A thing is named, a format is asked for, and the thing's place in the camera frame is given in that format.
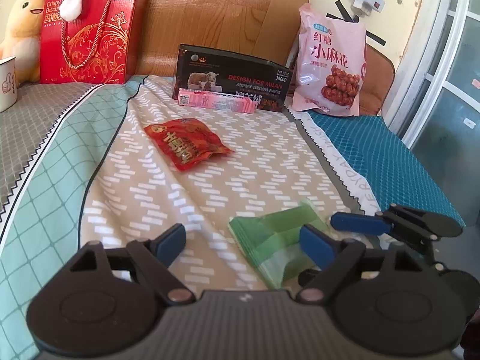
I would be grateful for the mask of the black rectangular box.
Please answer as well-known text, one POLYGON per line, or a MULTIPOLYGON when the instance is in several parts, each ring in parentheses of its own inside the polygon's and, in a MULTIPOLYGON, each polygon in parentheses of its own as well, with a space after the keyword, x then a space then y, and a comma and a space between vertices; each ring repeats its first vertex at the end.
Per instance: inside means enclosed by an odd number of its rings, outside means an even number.
POLYGON ((179 45, 172 97, 180 89, 247 96, 263 111, 282 111, 292 71, 267 59, 203 46, 179 45))

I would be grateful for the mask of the pale green packet stack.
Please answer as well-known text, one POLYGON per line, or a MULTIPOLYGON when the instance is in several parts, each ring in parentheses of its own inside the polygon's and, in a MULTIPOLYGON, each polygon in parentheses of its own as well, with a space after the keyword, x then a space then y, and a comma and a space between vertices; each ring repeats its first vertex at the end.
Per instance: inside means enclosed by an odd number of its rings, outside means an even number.
POLYGON ((260 217, 237 216, 229 230, 245 259, 269 289, 280 289, 314 262, 301 249, 299 232, 310 224, 326 232, 328 226, 307 200, 296 207, 260 217))

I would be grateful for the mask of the pink long box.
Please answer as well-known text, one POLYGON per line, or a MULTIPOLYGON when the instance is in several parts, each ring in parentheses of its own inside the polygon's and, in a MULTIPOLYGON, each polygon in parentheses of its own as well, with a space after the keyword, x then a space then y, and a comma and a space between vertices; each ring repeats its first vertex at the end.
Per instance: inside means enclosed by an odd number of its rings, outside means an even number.
POLYGON ((197 107, 246 114, 253 114, 257 109, 257 103, 246 96, 184 88, 179 89, 177 102, 179 106, 183 107, 197 107))

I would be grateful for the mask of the brown cushion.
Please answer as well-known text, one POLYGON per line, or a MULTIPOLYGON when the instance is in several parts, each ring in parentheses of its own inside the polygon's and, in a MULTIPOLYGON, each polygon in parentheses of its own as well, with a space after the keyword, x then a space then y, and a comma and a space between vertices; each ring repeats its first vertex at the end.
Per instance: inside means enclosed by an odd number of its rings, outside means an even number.
POLYGON ((367 71, 360 91, 360 115, 377 116, 393 84, 395 67, 388 57, 370 45, 365 47, 365 59, 367 71))

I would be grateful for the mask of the teal checked cloth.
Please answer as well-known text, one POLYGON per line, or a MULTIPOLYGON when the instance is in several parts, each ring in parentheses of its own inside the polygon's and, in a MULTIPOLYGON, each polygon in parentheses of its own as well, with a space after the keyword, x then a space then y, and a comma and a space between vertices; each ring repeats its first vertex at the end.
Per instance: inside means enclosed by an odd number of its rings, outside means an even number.
POLYGON ((368 181, 377 203, 391 203, 447 215, 465 226, 454 205, 414 154, 392 133, 380 116, 338 118, 309 111, 354 171, 368 181))

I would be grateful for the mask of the brown wooden headboard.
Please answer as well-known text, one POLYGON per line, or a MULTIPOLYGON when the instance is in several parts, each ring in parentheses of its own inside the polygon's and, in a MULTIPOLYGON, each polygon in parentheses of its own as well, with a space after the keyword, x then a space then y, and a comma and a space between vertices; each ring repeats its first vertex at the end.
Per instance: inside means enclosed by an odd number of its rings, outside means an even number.
POLYGON ((180 44, 285 64, 307 1, 148 0, 137 73, 173 76, 180 44))

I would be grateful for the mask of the white enamel mug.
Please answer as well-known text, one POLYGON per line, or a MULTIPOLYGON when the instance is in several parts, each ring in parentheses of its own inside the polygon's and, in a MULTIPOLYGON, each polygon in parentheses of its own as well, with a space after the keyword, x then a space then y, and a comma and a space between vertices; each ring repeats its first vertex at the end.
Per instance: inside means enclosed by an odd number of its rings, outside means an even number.
POLYGON ((3 113, 17 101, 15 56, 0 63, 0 112, 3 113))

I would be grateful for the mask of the red gift box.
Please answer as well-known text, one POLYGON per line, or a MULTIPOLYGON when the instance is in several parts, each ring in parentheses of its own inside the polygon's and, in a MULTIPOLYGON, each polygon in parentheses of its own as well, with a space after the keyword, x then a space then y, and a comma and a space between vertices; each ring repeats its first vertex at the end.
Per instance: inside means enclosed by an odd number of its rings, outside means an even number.
POLYGON ((147 0, 82 0, 66 22, 64 0, 46 0, 40 37, 40 82, 123 84, 135 72, 147 0))

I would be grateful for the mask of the patterned bed sheet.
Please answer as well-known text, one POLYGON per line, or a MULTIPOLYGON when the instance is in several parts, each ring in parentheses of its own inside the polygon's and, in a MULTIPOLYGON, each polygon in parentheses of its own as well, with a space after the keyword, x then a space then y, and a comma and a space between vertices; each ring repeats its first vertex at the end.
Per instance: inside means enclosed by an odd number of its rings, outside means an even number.
POLYGON ((287 113, 179 106, 168 78, 123 85, 25 85, 1 115, 1 357, 36 353, 31 299, 86 242, 116 248, 181 223, 174 274, 194 293, 262 289, 230 220, 309 203, 322 219, 358 211, 303 126, 287 113), (179 172, 146 135, 194 118, 230 148, 179 172))

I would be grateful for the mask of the pink fried twist bag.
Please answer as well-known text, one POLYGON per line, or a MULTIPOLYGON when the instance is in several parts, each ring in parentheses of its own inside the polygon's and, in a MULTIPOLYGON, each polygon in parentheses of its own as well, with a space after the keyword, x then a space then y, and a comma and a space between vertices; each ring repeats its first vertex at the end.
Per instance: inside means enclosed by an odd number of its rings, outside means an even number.
POLYGON ((367 70, 365 26, 322 16, 309 3, 299 13, 292 108, 327 116, 358 116, 367 70))

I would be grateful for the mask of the red snack packet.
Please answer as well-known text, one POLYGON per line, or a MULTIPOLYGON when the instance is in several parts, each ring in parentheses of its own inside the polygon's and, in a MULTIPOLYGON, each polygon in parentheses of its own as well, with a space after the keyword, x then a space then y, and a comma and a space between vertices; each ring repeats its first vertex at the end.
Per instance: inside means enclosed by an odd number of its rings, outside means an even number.
POLYGON ((216 133, 195 118, 150 124, 144 127, 144 132, 180 172, 191 170, 211 156, 234 153, 216 133))

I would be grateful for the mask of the yellow duck plush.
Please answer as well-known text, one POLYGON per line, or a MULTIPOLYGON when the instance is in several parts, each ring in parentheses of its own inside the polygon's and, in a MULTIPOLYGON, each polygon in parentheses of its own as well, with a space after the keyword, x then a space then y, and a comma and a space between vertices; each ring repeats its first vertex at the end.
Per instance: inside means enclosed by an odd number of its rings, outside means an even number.
POLYGON ((16 84, 40 77, 40 34, 46 0, 16 0, 7 19, 1 59, 15 57, 16 84))

